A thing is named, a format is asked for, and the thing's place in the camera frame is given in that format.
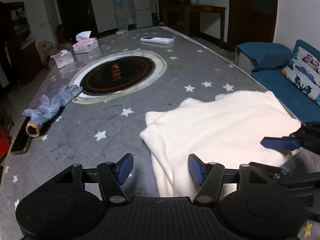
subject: gray knit glove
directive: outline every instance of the gray knit glove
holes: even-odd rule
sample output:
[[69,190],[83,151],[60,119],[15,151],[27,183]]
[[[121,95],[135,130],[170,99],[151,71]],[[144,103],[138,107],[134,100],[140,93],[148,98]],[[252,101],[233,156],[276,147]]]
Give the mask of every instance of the gray knit glove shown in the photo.
[[59,92],[51,99],[46,95],[40,97],[41,105],[34,109],[26,109],[22,115],[31,119],[27,124],[26,131],[31,137],[39,137],[42,125],[51,120],[59,111],[61,106],[66,106],[73,98],[78,96],[82,87],[73,85],[68,88],[68,84],[60,87]]

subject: wooden door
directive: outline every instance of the wooden door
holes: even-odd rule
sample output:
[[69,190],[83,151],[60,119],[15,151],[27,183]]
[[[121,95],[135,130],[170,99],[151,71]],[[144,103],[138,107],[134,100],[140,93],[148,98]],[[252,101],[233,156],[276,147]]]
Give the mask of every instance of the wooden door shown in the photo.
[[272,42],[278,0],[230,0],[228,50],[249,41]]
[[57,4],[61,22],[73,42],[76,42],[76,35],[83,31],[92,31],[92,37],[98,35],[91,0],[57,0]]

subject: white refrigerator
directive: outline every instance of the white refrigerator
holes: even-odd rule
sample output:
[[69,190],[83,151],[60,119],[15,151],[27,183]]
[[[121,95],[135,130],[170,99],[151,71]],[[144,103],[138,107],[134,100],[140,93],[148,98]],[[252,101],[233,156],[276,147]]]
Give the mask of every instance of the white refrigerator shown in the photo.
[[152,26],[150,0],[131,0],[133,23],[137,29]]

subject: wooden desk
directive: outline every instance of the wooden desk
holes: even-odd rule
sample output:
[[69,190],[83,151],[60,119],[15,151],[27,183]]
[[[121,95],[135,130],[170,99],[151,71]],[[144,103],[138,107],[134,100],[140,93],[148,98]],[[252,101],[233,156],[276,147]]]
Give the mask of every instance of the wooden desk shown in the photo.
[[220,14],[220,47],[223,46],[226,7],[209,4],[177,4],[163,6],[164,23],[168,25],[167,11],[184,13],[185,35],[190,35],[190,13],[212,12]]

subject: tissue box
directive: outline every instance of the tissue box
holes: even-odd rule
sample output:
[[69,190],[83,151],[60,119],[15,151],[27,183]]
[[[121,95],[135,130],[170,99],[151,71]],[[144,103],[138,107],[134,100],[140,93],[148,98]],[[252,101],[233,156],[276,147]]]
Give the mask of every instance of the tissue box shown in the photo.
[[97,38],[85,39],[73,45],[75,54],[87,53],[99,47]]
[[62,50],[58,54],[51,57],[54,59],[59,69],[74,62],[71,52],[67,50]]

